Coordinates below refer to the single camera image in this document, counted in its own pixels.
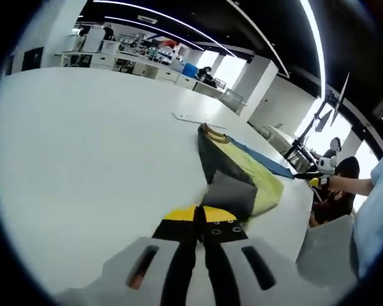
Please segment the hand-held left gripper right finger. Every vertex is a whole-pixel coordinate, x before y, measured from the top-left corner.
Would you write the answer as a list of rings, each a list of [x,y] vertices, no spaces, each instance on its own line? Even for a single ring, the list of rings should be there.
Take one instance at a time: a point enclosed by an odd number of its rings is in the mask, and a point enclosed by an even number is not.
[[[201,208],[205,263],[217,305],[320,305],[321,290],[226,211]]]

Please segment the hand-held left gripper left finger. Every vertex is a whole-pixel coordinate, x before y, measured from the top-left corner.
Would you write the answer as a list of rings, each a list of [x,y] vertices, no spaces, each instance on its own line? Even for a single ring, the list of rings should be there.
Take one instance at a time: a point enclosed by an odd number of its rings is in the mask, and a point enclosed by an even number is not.
[[[195,266],[195,207],[167,214],[151,237],[110,258],[95,282],[98,305],[185,305]]]

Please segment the person's right hand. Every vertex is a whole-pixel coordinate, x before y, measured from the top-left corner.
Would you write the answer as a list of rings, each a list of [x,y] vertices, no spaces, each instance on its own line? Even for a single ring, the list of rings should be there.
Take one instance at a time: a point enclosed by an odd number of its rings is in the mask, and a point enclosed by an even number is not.
[[[330,191],[342,190],[342,177],[337,175],[330,176],[327,181],[327,189]]]

